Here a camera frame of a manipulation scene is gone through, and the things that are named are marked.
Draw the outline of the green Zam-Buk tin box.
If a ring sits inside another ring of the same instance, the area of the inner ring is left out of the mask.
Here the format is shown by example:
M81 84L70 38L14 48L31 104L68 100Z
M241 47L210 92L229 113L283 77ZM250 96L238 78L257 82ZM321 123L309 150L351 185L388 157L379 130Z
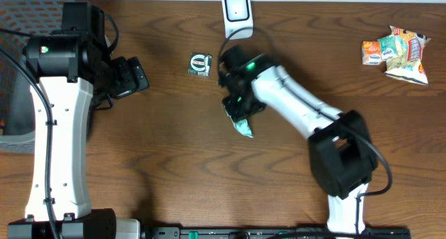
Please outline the green Zam-Buk tin box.
M191 53L188 72L192 75L208 77L212 65L210 54Z

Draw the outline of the pale green wet wipes pack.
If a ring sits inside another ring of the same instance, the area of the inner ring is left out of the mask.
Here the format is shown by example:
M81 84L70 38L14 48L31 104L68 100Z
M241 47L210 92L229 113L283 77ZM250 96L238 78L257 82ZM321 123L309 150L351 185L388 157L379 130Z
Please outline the pale green wet wipes pack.
M249 126L248 120L247 118L244 118L242 120L239 121L234 121L232 119L232 116L229 114L229 112L227 110L225 110L226 115L229 117L229 119L231 120L233 127L244 137L249 137L249 138L253 138L253 132L251 130L251 127Z

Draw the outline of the orange tissue pack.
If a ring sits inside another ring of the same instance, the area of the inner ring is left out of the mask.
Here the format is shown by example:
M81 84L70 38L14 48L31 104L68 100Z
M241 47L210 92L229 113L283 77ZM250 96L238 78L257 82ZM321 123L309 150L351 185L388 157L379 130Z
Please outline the orange tissue pack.
M380 65L382 62L381 46L378 41L363 41L362 46L362 64Z

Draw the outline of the green tissue pack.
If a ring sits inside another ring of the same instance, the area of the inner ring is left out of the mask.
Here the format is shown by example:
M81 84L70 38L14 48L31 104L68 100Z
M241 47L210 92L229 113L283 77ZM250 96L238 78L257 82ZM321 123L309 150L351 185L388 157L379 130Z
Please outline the green tissue pack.
M383 38L379 38L378 42L381 48L381 57L383 61L388 61L398 57L398 51L396 46L395 37L388 35Z

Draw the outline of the yellow snack bag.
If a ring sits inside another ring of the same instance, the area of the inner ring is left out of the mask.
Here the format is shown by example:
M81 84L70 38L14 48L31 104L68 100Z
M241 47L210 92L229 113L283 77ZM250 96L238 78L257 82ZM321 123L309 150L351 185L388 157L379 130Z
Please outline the yellow snack bag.
M422 55L431 38L396 26L390 26L390 29L397 57L386 61L384 74L393 79L427 86L429 83L422 65Z

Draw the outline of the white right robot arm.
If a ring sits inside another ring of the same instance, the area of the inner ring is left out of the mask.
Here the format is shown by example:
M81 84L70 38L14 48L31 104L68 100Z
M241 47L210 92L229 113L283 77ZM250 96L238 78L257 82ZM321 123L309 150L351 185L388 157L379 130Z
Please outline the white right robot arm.
M251 59L234 46L218 63L231 120L246 123L266 107L278 112L307 141L312 175L328 195L328 230L364 233L363 200L378 158L363 117L319 100L267 54Z

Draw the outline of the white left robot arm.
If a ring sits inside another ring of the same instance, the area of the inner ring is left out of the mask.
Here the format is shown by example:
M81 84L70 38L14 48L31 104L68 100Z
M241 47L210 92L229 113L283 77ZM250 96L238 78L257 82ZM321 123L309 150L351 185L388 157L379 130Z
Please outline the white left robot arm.
M16 68L29 81L35 114L31 193L9 238L146 238L137 219L92 206L86 179L89 114L148 88L137 57L112 58L105 22L87 2L63 5L58 31L32 34Z

